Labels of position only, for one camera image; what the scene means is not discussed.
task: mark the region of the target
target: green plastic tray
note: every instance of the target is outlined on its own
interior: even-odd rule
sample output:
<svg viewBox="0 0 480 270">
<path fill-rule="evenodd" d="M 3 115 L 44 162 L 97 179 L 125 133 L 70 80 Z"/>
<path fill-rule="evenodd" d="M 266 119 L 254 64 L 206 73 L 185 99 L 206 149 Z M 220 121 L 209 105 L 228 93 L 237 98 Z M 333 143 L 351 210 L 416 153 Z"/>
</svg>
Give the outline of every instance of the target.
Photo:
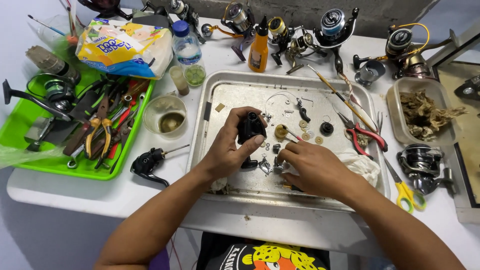
<svg viewBox="0 0 480 270">
<path fill-rule="evenodd" d="M 100 74 L 103 74 L 100 71 L 88 69 L 86 71 L 82 71 L 82 80 L 77 85 L 75 91 L 79 92 L 85 88 L 85 86 L 91 84 L 95 80 L 100 78 Z M 43 84 L 48 80 L 48 76 L 40 76 L 37 80 L 34 80 L 30 83 L 30 89 L 36 93 L 43 95 L 45 90 L 43 88 Z M 63 156 L 60 158 L 52 158 L 52 159 L 44 159 L 44 160 L 35 160 L 30 162 L 25 162 L 21 164 L 16 164 L 14 167 L 17 168 L 24 168 L 24 169 L 31 169 L 40 172 L 49 172 L 49 173 L 56 173 L 56 174 L 63 174 L 75 177 L 83 177 L 89 178 L 94 180 L 101 180 L 101 181 L 108 181 L 111 180 L 119 175 L 122 171 L 125 161 L 128 157 L 130 149 L 135 141 L 135 137 L 137 136 L 138 130 L 142 125 L 142 115 L 143 111 L 150 99 L 150 94 L 152 93 L 153 87 L 155 85 L 155 81 L 150 81 L 150 85 L 148 86 L 148 90 L 145 94 L 145 99 L 142 103 L 141 108 L 139 109 L 136 117 L 135 123 L 133 124 L 132 130 L 130 132 L 130 136 L 128 137 L 127 143 L 125 144 L 125 149 L 121 152 L 122 145 L 119 144 L 117 147 L 117 151 L 115 153 L 114 159 L 106 159 L 105 163 L 112 166 L 115 163 L 115 160 L 120 156 L 120 159 L 115 166 L 114 171 L 110 174 L 110 169 L 107 169 L 101 166 L 98 170 L 95 170 L 94 167 L 96 165 L 96 160 L 87 160 L 84 158 L 84 153 L 80 153 L 77 157 L 78 167 L 76 169 L 69 169 L 67 168 L 67 162 L 71 160 L 70 157 Z M 14 147 L 18 149 L 26 149 L 30 142 L 27 142 L 24 138 L 24 135 L 32 126 L 33 122 L 37 119 L 38 116 L 43 117 L 50 117 L 51 114 L 45 111 L 44 109 L 40 108 L 38 105 L 30 102 L 26 99 L 20 99 L 13 109 L 12 113 L 8 117 L 5 124 L 0 129 L 0 145 L 6 147 Z M 115 127 L 118 124 L 118 120 L 113 124 Z M 40 146 L 41 151 L 46 151 L 53 149 L 55 146 L 53 144 L 43 142 Z"/>
</svg>

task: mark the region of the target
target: white table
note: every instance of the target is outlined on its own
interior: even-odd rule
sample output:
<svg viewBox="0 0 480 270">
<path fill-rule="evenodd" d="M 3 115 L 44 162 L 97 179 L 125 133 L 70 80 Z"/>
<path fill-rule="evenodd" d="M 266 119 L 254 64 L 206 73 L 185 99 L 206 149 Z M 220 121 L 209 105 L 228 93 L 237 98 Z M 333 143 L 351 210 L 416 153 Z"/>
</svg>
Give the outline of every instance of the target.
<svg viewBox="0 0 480 270">
<path fill-rule="evenodd" d="M 219 24 L 219 20 L 200 19 L 200 25 Z M 239 61 L 230 46 L 237 41 L 218 31 L 202 45 L 203 59 L 207 73 L 218 70 L 250 71 L 247 64 Z M 353 80 L 355 71 L 352 56 L 379 56 L 384 51 L 385 40 L 353 36 L 340 49 L 344 62 L 345 74 Z M 247 57 L 249 47 L 244 52 Z M 270 47 L 270 53 L 277 47 Z M 266 73 L 284 74 L 290 69 L 289 62 L 282 56 L 283 66 L 276 66 L 273 59 L 268 59 Z M 336 78 L 333 56 L 319 58 L 316 55 L 299 61 L 310 63 L 324 77 Z M 371 86 L 371 95 L 375 108 L 389 115 L 385 94 L 394 83 L 391 79 L 392 68 Z M 315 77 L 307 67 L 294 73 L 295 76 Z M 170 76 L 158 81 L 152 98 L 175 90 Z M 111 181 L 102 182 L 83 178 L 15 169 L 7 184 L 10 197 L 19 202 L 50 206 L 55 208 L 82 211 L 87 213 L 126 218 L 148 199 L 157 194 L 163 186 L 137 177 L 129 172 L 135 158 L 151 147 L 165 150 L 191 143 L 195 117 L 200 98 L 200 87 L 191 87 L 190 94 L 182 97 L 188 107 L 188 130 L 180 139 L 167 141 L 147 131 L 143 126 L 126 161 L 123 172 Z M 389 118 L 384 118 L 382 136 L 389 144 L 385 157 L 394 169 L 406 180 L 395 160 L 395 154 L 403 149 L 392 132 Z M 164 164 L 154 173 L 170 182 L 185 174 L 188 148 L 173 152 L 167 156 Z M 398 192 L 390 178 L 391 200 L 395 201 Z M 414 216 L 430 227 L 452 249 L 462 263 L 468 268 L 480 265 L 480 227 L 461 224 L 457 221 L 453 199 L 443 188 L 426 196 L 427 208 L 424 212 L 414 212 Z M 184 228 L 237 235 L 286 244 L 314 247 L 363 256 L 381 256 L 382 252 L 370 229 L 356 214 L 341 212 L 289 209 L 281 207 L 246 205 L 199 200 L 191 209 L 183 223 Z"/>
</svg>

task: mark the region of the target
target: tissue package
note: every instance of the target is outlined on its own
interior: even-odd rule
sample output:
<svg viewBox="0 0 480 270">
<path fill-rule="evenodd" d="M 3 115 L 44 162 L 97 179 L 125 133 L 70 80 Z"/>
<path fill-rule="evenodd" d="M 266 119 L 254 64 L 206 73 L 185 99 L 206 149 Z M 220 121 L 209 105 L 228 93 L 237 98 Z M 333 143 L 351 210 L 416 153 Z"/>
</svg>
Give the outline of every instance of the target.
<svg viewBox="0 0 480 270">
<path fill-rule="evenodd" d="M 95 18 L 80 35 L 75 54 L 106 73 L 158 80 L 173 58 L 172 34 L 162 27 Z"/>
</svg>

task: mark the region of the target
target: bottle cap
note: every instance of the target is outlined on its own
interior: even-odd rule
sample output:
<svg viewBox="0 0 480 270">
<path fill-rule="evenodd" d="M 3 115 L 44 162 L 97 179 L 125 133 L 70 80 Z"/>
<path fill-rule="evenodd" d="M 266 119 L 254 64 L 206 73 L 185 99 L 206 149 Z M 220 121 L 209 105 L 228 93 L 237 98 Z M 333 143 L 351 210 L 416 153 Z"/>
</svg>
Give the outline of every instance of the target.
<svg viewBox="0 0 480 270">
<path fill-rule="evenodd" d="M 268 35 L 267 15 L 264 15 L 264 18 L 257 26 L 257 34 L 262 37 Z"/>
<path fill-rule="evenodd" d="M 176 21 L 172 25 L 173 34 L 177 37 L 184 37 L 190 33 L 190 28 L 186 21 Z"/>
</svg>

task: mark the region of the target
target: red-handled pliers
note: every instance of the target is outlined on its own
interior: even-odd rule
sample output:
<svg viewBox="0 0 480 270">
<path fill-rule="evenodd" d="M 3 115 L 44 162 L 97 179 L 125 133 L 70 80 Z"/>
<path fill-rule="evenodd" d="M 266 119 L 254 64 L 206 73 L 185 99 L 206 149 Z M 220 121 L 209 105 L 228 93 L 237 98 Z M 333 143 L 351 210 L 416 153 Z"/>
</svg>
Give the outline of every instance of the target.
<svg viewBox="0 0 480 270">
<path fill-rule="evenodd" d="M 388 145 L 382 137 L 380 137 L 379 135 L 377 135 L 377 134 L 375 134 L 371 131 L 360 128 L 360 125 L 358 123 L 354 124 L 350 119 L 345 117 L 345 115 L 341 114 L 340 112 L 337 112 L 337 114 L 340 116 L 340 119 L 342 119 L 343 123 L 347 127 L 347 132 L 352 134 L 353 146 L 354 146 L 355 150 L 357 151 L 357 153 L 359 153 L 360 155 L 367 156 L 369 159 L 373 160 L 373 157 L 370 156 L 369 154 L 367 154 L 367 152 L 365 152 L 360 147 L 360 145 L 358 144 L 357 134 L 355 133 L 355 131 L 358 131 L 361 134 L 367 135 L 368 137 L 371 137 L 372 139 L 377 141 L 378 146 L 380 147 L 380 149 L 383 152 L 388 151 Z"/>
</svg>

